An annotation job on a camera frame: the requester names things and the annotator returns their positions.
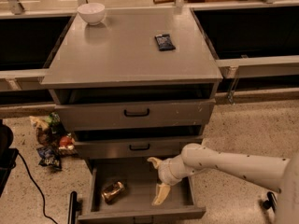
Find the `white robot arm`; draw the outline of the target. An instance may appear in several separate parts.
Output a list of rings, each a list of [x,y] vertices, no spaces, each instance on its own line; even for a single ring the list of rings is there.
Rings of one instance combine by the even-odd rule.
[[[162,204],[170,189],[185,177],[204,169],[215,169],[263,187],[278,194],[275,224],[299,224],[299,154],[292,158],[255,156],[218,152],[190,143],[174,158],[148,158],[158,171],[161,182],[156,185],[152,203]]]

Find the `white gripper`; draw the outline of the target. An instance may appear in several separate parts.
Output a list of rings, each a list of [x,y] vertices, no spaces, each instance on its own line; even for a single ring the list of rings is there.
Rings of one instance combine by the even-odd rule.
[[[156,185],[156,195],[152,201],[153,206],[161,205],[166,200],[171,190],[170,186],[175,186],[183,178],[195,174],[195,170],[185,164],[180,155],[163,161],[155,157],[149,157],[147,161],[158,170],[158,176],[163,182]]]

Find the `black robot base left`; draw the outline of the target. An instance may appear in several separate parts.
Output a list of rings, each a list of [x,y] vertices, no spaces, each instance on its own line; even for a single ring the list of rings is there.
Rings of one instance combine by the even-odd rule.
[[[11,170],[16,166],[18,149],[10,148],[14,139],[12,130],[0,119],[0,197]]]

